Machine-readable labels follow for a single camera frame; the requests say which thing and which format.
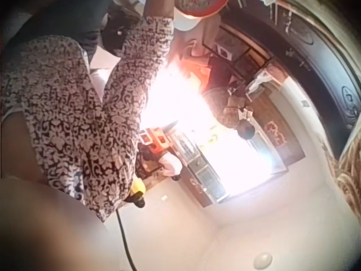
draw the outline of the orange object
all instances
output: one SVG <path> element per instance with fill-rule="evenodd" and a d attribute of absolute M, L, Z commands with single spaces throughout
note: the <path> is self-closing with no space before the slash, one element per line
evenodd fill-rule
<path fill-rule="evenodd" d="M 169 140 L 160 128 L 147 129 L 147 133 L 152 138 L 152 143 L 148 145 L 153 154 L 158 154 L 169 148 Z"/>

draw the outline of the leg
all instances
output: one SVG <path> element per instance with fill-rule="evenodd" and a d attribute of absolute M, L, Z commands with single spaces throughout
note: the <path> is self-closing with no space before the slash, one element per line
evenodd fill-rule
<path fill-rule="evenodd" d="M 57 0 L 28 20 L 9 41 L 4 53 L 38 37 L 57 35 L 77 41 L 93 58 L 102 19 L 112 0 Z"/>

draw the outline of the white object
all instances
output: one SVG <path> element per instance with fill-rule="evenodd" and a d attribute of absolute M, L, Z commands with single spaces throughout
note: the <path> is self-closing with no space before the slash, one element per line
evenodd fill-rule
<path fill-rule="evenodd" d="M 134 9 L 139 13 L 143 14 L 144 4 L 146 0 L 139 0 L 140 3 L 135 5 Z M 201 18 L 193 18 L 184 15 L 177 8 L 174 9 L 174 28 L 180 31 L 189 31 L 196 27 L 198 23 L 201 21 Z"/>
<path fill-rule="evenodd" d="M 99 69 L 90 74 L 90 80 L 101 101 L 103 100 L 105 85 L 108 82 L 111 72 L 110 69 Z"/>
<path fill-rule="evenodd" d="M 257 270 L 264 270 L 272 263 L 272 255 L 268 252 L 264 252 L 254 258 L 254 268 Z"/>
<path fill-rule="evenodd" d="M 167 176 L 167 177 L 177 176 L 182 171 L 183 165 L 181 161 L 170 152 L 167 152 L 165 155 L 163 155 L 159 159 L 159 163 L 161 163 L 164 166 L 164 168 L 159 170 L 159 172 L 163 176 Z"/>
<path fill-rule="evenodd" d="M 272 77 L 266 72 L 261 72 L 257 78 L 250 84 L 250 87 L 248 88 L 248 94 L 251 94 L 255 92 L 259 85 L 262 83 L 266 83 L 272 80 Z"/>
<path fill-rule="evenodd" d="M 277 0 L 261 0 L 261 1 L 263 1 L 266 6 L 269 6 L 275 3 Z"/>

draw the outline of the light fixture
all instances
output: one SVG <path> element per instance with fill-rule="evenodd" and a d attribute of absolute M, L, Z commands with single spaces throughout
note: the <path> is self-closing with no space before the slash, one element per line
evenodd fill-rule
<path fill-rule="evenodd" d="M 263 252 L 256 256 L 253 261 L 254 268 L 264 270 L 272 263 L 272 255 L 269 252 Z"/>

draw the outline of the skin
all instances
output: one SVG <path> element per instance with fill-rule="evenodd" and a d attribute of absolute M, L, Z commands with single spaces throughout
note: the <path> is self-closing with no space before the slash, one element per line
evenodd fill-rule
<path fill-rule="evenodd" d="M 174 0 L 147 0 L 145 16 L 173 18 Z M 13 113 L 1 124 L 1 173 L 22 180 L 46 183 L 33 147 L 24 115 Z"/>

